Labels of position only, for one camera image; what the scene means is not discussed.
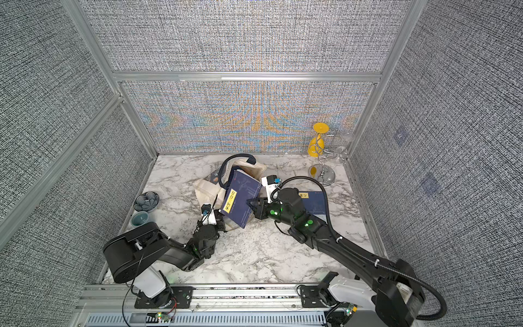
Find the cream canvas tote bag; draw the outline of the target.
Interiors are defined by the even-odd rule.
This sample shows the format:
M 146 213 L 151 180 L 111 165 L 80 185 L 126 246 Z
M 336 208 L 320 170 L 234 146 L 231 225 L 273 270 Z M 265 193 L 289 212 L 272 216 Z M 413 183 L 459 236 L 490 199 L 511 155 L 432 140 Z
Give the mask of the cream canvas tote bag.
M 254 155 L 239 153 L 225 159 L 220 168 L 207 179 L 200 179 L 193 184 L 200 206 L 202 207 L 203 204 L 212 204 L 214 206 L 216 220 L 221 220 L 225 223 L 226 231 L 241 228 L 219 212 L 235 170 L 242 170 L 262 183 L 262 175 L 266 170 L 266 166 L 258 163 Z M 197 228 L 201 227 L 202 218 L 197 222 Z

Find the dark blue book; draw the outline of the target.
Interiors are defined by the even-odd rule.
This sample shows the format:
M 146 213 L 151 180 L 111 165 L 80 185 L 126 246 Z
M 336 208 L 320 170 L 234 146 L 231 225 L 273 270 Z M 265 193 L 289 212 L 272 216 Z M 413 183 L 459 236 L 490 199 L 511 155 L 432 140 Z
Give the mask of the dark blue book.
M 322 192 L 298 192 L 298 195 L 302 198 L 304 207 L 310 214 L 316 216 L 326 215 L 327 210 Z

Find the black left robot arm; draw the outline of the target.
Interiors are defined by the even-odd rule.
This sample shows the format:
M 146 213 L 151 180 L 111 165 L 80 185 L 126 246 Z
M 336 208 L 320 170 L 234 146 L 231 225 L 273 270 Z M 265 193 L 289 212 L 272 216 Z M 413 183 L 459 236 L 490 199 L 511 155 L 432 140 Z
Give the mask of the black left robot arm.
M 103 255 L 115 283 L 131 282 L 140 297 L 162 307 L 171 299 L 170 284 L 152 265 L 160 261 L 184 272 L 193 271 L 215 253 L 216 242 L 225 230 L 220 220 L 200 223 L 189 241 L 180 243 L 162 232 L 155 222 L 149 222 L 109 240 Z

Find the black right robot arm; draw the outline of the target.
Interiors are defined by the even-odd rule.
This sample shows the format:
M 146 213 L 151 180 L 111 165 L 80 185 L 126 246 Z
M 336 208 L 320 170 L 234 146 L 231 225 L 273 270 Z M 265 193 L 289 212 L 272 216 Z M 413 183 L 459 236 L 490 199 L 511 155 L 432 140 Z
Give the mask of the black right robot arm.
M 247 204 L 256 218 L 288 225 L 288 234 L 300 244 L 325 253 L 359 276 L 374 292 L 370 303 L 385 325 L 411 326 L 416 320 L 439 320 L 448 312 L 444 297 L 418 279 L 407 262 L 391 262 L 342 237 L 329 217 L 321 219 L 306 210 L 296 188 L 279 190 L 272 202 L 252 198 Z

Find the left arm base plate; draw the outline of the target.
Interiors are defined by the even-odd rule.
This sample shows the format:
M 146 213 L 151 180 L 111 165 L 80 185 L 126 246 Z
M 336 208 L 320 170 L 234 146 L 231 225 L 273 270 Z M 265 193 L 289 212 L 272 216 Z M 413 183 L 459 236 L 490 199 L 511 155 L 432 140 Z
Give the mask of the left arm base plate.
M 170 286 L 154 298 L 148 298 L 139 291 L 135 309 L 189 309 L 194 288 L 191 286 Z

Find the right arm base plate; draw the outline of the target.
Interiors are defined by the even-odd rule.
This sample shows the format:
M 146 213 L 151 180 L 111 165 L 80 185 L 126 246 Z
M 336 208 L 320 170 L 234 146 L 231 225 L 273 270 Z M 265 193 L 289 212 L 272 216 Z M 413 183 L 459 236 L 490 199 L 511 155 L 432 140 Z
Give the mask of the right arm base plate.
M 338 303 L 338 301 L 324 287 L 305 286 L 300 284 L 296 288 L 296 291 L 300 297 L 302 307 L 306 309 L 331 308 Z

